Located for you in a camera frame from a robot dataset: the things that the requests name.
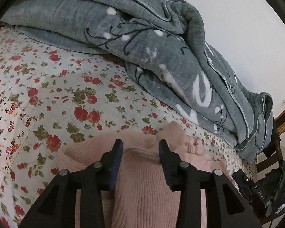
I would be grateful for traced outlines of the pink knit sweater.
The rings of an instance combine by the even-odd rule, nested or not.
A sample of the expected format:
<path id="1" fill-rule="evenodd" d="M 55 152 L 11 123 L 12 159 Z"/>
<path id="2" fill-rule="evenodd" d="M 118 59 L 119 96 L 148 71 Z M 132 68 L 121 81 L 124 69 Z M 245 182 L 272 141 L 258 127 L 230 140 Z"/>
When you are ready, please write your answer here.
<path id="1" fill-rule="evenodd" d="M 114 132 L 63 146 L 59 169 L 85 169 L 110 151 L 117 139 L 122 140 L 124 151 L 114 192 L 102 194 L 106 227 L 175 227 L 180 193 L 172 192 L 166 184 L 158 155 L 162 139 L 171 151 L 199 170 L 227 171 L 225 160 L 213 160 L 201 140 L 188 136 L 175 121 L 155 135 Z"/>

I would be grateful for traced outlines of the black jacket on chair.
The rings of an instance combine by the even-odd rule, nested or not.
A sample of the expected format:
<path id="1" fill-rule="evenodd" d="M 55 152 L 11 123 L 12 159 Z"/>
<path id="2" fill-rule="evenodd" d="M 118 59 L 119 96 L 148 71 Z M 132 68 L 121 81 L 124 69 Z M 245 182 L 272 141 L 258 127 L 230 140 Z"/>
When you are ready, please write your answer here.
<path id="1" fill-rule="evenodd" d="M 276 169 L 267 172 L 257 182 L 269 200 L 267 207 L 257 209 L 261 212 L 258 215 L 261 224 L 272 222 L 282 215 L 285 217 L 285 158 L 282 155 L 280 142 L 278 134 L 272 135 L 270 144 L 263 150 L 266 159 L 257 164 L 257 172 L 260 173 L 278 163 Z"/>

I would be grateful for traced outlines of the floral bed sheet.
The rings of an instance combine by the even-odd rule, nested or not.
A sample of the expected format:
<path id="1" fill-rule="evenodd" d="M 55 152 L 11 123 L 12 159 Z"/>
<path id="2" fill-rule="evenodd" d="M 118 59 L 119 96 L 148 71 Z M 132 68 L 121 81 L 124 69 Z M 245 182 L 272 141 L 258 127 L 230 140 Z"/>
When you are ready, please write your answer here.
<path id="1" fill-rule="evenodd" d="M 65 51 L 0 29 L 0 221 L 17 227 L 57 174 L 66 144 L 106 132 L 156 134 L 171 121 L 229 173 L 256 165 L 133 82 L 114 57 Z"/>

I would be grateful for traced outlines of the grey floral quilt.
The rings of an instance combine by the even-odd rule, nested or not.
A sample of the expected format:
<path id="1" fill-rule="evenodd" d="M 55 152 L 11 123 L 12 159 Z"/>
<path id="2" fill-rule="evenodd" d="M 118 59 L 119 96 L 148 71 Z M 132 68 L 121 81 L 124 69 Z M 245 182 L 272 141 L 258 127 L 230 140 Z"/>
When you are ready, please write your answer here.
<path id="1" fill-rule="evenodd" d="M 184 0 L 17 0 L 1 21 L 59 48 L 121 58 L 134 82 L 249 162 L 270 144 L 272 97 L 241 84 Z"/>

